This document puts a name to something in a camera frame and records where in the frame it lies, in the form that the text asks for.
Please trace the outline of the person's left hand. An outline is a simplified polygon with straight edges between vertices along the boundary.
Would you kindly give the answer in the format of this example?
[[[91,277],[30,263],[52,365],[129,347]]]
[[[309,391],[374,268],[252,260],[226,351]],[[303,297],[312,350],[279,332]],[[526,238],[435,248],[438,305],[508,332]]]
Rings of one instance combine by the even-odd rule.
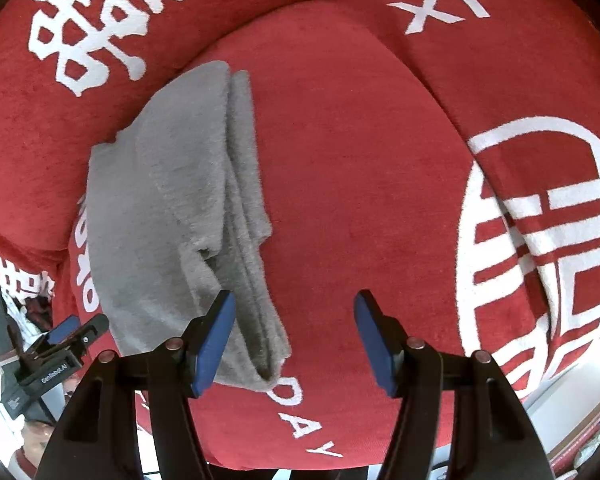
[[[21,431],[23,444],[12,454],[7,466],[16,480],[35,478],[53,431],[54,427],[44,422],[24,423]]]

